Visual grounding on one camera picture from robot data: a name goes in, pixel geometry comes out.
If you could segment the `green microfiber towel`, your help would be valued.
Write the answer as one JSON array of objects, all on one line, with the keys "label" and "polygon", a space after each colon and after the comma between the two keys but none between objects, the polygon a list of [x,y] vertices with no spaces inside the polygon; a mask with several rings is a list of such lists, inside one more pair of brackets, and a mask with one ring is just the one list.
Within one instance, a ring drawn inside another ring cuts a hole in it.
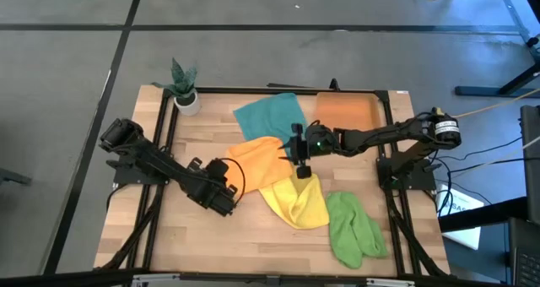
[{"label": "green microfiber towel", "polygon": [[362,267],[364,257],[388,256],[379,224],[364,210],[351,192],[330,192],[327,196],[329,238],[334,257],[351,269]]}]

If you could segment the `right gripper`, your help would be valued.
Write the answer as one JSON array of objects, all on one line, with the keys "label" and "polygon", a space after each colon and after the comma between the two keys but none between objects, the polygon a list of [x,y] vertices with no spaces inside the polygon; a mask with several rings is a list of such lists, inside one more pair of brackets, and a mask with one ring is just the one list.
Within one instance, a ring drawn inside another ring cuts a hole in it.
[{"label": "right gripper", "polygon": [[303,126],[299,123],[293,123],[291,125],[293,136],[283,143],[279,149],[289,149],[290,153],[284,156],[284,160],[291,161],[296,166],[296,175],[299,179],[306,179],[311,177],[311,167],[306,164],[306,161],[310,158],[309,146],[305,139],[303,139]]}]

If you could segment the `black desk leg frame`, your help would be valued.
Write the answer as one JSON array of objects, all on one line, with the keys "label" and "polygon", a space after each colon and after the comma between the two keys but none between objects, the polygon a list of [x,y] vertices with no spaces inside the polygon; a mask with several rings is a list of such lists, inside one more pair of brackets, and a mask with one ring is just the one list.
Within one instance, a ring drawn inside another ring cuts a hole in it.
[{"label": "black desk leg frame", "polygon": [[540,0],[503,0],[509,15],[530,53],[533,64],[506,84],[495,87],[456,86],[457,96],[500,97],[511,99],[538,99],[540,88],[527,88],[531,82],[540,81]]}]

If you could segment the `black monitor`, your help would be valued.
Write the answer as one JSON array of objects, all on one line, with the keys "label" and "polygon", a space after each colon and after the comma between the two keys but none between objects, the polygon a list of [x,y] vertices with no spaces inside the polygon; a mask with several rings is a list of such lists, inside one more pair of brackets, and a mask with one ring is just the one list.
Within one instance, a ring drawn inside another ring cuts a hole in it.
[{"label": "black monitor", "polygon": [[540,225],[540,106],[520,111],[528,218]]}]

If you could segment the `teal microfiber towel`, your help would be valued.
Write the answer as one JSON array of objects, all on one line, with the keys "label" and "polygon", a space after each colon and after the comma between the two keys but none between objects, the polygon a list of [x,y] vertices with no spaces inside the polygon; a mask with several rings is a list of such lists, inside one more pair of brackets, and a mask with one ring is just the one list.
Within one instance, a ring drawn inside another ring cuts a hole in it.
[{"label": "teal microfiber towel", "polygon": [[284,144],[294,136],[293,124],[307,126],[296,94],[282,93],[262,98],[233,111],[246,141],[274,137]]}]

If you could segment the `orange microfiber towel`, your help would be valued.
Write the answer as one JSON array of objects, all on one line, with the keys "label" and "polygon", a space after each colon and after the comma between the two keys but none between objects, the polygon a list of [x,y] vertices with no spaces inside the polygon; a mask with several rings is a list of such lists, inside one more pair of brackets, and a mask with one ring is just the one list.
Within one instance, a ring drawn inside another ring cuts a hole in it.
[{"label": "orange microfiber towel", "polygon": [[290,177],[292,165],[281,149],[283,144],[279,138],[261,137],[229,147],[227,185],[248,193]]}]

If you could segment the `silver black front rail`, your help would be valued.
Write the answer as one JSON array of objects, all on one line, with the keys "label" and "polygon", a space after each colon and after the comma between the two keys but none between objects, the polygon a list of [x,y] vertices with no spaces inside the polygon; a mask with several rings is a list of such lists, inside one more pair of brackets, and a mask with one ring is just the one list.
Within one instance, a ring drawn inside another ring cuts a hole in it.
[{"label": "silver black front rail", "polygon": [[261,283],[268,286],[300,283],[355,284],[366,287],[418,287],[412,280],[382,279],[370,277],[345,277],[327,275],[292,274],[245,274],[245,273],[149,273],[132,277],[131,287],[144,287],[149,283],[162,281],[224,281],[246,284]]}]

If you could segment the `grey chair foot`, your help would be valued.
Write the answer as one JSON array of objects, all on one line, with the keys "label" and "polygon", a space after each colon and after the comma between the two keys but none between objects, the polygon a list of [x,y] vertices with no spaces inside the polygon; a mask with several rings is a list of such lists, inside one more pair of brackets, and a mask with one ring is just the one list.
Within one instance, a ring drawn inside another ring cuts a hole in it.
[{"label": "grey chair foot", "polygon": [[28,185],[31,182],[31,178],[0,167],[0,185],[2,185],[4,182],[14,182],[20,185]]}]

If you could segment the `black desk bar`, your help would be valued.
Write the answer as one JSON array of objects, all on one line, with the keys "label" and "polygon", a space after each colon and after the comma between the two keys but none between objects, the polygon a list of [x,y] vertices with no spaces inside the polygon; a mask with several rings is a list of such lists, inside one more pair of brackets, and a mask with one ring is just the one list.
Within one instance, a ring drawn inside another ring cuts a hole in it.
[{"label": "black desk bar", "polygon": [[514,198],[439,218],[440,230],[451,232],[494,225],[510,218],[529,220],[527,198]]}]

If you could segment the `white cardboard box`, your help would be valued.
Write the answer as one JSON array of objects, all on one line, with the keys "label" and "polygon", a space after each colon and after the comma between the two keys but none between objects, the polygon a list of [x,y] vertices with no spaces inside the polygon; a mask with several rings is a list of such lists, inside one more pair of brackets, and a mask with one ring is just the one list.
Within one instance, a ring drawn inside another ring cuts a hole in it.
[{"label": "white cardboard box", "polygon": [[[467,194],[459,192],[454,188],[449,189],[445,183],[441,183],[437,187],[435,201],[437,206],[437,214],[439,217],[468,211],[470,209],[481,208],[484,206],[484,202],[477,200],[476,198],[469,197]],[[480,227],[443,233],[445,238],[473,250],[477,250],[479,247],[480,235]]]}]

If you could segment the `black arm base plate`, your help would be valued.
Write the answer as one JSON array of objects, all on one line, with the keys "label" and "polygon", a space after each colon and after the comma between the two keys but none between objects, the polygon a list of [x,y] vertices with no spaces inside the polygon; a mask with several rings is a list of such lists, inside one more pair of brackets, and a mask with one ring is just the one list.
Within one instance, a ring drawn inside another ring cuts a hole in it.
[{"label": "black arm base plate", "polygon": [[122,185],[159,185],[167,184],[170,180],[158,171],[144,171],[135,165],[119,165],[114,167],[114,170],[116,173],[113,182]]},{"label": "black arm base plate", "polygon": [[376,161],[379,185],[383,190],[435,190],[435,178],[430,162],[422,159],[410,169],[397,173],[391,168],[391,160],[381,158]]}]

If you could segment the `yellow microfiber towel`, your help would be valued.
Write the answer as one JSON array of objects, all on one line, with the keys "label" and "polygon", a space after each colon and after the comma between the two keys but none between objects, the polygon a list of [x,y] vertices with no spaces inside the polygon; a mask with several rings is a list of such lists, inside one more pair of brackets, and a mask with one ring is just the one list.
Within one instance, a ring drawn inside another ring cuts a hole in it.
[{"label": "yellow microfiber towel", "polygon": [[259,190],[269,208],[297,230],[310,230],[329,224],[329,213],[319,177],[299,179],[297,175],[276,181]]}]

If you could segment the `black keyboard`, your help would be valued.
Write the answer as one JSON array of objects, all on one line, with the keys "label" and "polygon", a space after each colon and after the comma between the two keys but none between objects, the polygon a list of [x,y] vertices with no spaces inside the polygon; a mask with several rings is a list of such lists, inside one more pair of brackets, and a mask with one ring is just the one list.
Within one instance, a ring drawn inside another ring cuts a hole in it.
[{"label": "black keyboard", "polygon": [[509,238],[511,283],[540,287],[540,225],[512,218]]}]

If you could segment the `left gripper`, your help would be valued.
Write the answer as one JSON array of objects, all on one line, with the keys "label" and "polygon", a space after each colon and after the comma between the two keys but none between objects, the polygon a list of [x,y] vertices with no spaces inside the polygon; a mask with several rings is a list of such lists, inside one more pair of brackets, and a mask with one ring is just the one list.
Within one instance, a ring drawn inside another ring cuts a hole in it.
[{"label": "left gripper", "polygon": [[226,185],[228,165],[220,159],[211,160],[204,168],[201,164],[199,158],[193,158],[187,167],[187,196],[203,208],[210,208],[222,216],[232,214],[237,188]]}]

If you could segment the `potted plant in white pot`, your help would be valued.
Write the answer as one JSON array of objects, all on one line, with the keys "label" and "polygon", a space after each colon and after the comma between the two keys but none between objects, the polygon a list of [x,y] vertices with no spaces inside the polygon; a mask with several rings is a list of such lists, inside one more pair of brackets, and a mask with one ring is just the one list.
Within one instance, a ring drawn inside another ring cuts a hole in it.
[{"label": "potted plant in white pot", "polygon": [[172,84],[153,82],[156,88],[169,90],[178,111],[184,116],[194,116],[202,108],[195,86],[197,68],[184,70],[174,57],[171,58]]}]

